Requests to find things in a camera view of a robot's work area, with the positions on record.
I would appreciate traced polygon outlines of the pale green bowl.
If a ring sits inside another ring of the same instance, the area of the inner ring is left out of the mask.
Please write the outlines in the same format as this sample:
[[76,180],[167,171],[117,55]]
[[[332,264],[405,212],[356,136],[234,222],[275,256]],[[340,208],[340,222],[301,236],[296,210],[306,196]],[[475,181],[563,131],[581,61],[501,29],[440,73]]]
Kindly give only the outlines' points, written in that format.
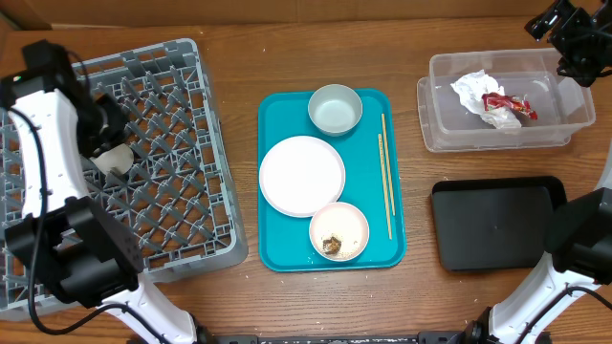
[[363,105],[358,93],[345,85],[325,85],[312,94],[308,114],[323,134],[339,137],[349,133],[361,120]]

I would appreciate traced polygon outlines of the clear plastic bin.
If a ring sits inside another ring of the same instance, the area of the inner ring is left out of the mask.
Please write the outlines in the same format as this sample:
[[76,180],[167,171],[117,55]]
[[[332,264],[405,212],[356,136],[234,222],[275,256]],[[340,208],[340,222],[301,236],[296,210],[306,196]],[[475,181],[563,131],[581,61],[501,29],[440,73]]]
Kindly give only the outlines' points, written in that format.
[[[595,122],[596,112],[590,89],[557,74],[559,60],[552,48],[436,54],[429,75],[417,86],[426,148],[451,152],[567,144],[572,134]],[[496,129],[463,106],[451,84],[480,71],[506,95],[529,101],[537,119],[517,113],[519,128]]]

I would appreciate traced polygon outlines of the white round plate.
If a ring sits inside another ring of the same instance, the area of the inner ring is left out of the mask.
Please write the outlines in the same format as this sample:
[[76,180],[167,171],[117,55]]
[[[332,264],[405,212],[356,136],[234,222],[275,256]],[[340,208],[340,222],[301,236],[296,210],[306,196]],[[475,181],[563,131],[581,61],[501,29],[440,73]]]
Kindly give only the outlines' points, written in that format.
[[331,144],[311,136],[295,136],[265,154],[258,180],[272,208],[290,217],[308,218],[339,199],[346,170]]

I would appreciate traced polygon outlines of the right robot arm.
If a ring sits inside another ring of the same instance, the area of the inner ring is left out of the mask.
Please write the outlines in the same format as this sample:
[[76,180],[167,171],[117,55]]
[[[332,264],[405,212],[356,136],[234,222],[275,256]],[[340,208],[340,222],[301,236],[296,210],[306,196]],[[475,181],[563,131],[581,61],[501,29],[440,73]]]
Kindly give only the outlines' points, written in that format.
[[[581,87],[611,74],[611,1],[594,13],[568,0],[555,1],[525,29],[547,39],[560,54],[557,74]],[[541,333],[567,308],[611,282],[611,168],[596,188],[554,213],[545,231],[544,253],[529,275],[504,301],[450,338],[452,343],[537,343]]]

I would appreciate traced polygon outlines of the pink bowl with scraps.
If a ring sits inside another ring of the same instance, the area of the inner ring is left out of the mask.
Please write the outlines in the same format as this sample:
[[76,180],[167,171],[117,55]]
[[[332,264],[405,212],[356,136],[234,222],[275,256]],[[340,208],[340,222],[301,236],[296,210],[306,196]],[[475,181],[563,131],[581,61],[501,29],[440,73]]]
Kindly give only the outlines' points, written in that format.
[[[369,224],[352,204],[335,202],[320,209],[309,224],[309,237],[315,251],[332,262],[348,262],[363,253],[369,241]],[[322,241],[335,236],[341,240],[336,255],[323,253]]]

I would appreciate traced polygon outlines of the teal plastic tray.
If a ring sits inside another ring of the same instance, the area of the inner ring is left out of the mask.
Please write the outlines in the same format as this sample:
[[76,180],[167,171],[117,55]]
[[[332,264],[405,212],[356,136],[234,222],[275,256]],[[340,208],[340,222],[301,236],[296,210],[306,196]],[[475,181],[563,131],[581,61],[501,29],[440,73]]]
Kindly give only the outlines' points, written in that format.
[[[349,134],[330,137],[316,129],[308,116],[311,91],[275,93],[264,98],[258,109],[257,157],[278,142],[293,136],[313,136],[330,143],[342,158],[346,183],[339,199],[358,208],[369,224],[369,241],[362,254],[348,262],[332,262],[320,256],[309,238],[307,218],[293,218],[273,209],[258,195],[259,256],[276,272],[343,269],[386,269],[397,265],[406,252],[404,209],[391,103],[381,91],[361,88],[363,114]],[[383,200],[378,134],[383,134],[381,114],[385,113],[388,150],[393,178],[396,215],[392,215],[392,240],[388,239]]]

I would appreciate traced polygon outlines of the black tray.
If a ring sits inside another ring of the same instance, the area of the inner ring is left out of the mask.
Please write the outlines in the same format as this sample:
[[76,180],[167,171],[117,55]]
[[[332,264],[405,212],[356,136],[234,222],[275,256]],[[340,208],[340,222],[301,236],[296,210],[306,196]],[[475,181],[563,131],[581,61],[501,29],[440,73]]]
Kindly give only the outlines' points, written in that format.
[[457,273],[533,268],[545,227],[567,203],[553,176],[442,181],[430,198],[440,263]]

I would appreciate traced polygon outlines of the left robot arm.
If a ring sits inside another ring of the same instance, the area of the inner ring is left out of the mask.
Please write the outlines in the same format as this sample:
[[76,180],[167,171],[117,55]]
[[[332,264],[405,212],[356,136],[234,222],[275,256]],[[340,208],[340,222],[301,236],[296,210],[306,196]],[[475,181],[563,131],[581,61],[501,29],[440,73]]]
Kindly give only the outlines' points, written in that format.
[[208,343],[207,329],[174,306],[144,275],[134,235],[90,196],[82,160],[125,172],[126,113],[93,97],[77,55],[40,40],[22,50],[25,69],[1,81],[1,106],[17,131],[25,174],[22,220],[9,227],[9,251],[59,301],[91,316],[107,312],[148,343]]

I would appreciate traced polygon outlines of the grey dish rack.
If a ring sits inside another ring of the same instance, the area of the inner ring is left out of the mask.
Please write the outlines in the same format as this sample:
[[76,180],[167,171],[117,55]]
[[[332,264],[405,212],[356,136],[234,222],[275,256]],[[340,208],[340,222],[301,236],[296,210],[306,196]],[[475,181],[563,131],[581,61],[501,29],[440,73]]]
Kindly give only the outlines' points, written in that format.
[[[241,263],[248,245],[208,76],[183,38],[73,63],[91,94],[112,97],[129,121],[134,163],[104,175],[82,160],[91,198],[134,235],[151,282],[172,282]],[[6,230],[22,220],[25,174],[17,131],[1,106],[1,316],[20,321],[78,306],[56,299],[11,254]]]

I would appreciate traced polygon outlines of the white napkin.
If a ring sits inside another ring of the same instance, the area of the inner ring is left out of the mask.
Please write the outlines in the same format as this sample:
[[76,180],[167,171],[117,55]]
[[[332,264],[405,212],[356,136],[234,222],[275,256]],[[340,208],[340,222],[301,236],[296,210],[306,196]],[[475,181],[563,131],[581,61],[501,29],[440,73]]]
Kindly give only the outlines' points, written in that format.
[[496,93],[505,96],[503,86],[495,78],[487,75],[484,70],[461,76],[450,84],[459,96],[460,103],[471,113],[478,115],[484,122],[495,129],[516,129],[521,127],[520,121],[507,108],[485,109],[483,95]]

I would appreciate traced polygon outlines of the brown food scrap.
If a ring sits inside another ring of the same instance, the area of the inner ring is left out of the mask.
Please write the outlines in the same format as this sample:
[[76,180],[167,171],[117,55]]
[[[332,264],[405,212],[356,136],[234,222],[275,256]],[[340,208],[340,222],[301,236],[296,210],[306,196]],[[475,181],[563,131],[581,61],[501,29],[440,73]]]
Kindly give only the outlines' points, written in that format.
[[330,236],[322,241],[323,253],[326,255],[336,255],[341,248],[341,240],[335,236]]

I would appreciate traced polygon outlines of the red snack wrapper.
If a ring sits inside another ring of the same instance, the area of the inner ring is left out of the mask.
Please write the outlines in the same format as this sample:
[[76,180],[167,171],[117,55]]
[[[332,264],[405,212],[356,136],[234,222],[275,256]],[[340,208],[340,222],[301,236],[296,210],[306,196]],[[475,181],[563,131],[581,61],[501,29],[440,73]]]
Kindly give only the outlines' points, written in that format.
[[517,96],[505,96],[498,93],[488,93],[482,96],[484,109],[490,111],[498,108],[507,108],[527,116],[529,119],[537,120],[538,115],[528,100]]

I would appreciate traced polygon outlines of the white cup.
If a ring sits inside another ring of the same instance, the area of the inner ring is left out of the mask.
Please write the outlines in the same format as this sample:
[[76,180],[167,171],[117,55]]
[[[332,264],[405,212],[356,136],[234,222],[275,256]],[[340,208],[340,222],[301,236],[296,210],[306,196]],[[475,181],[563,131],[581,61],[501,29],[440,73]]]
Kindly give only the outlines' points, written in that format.
[[124,175],[134,163],[134,153],[125,143],[119,144],[100,154],[97,158],[91,158],[92,163],[104,175]]

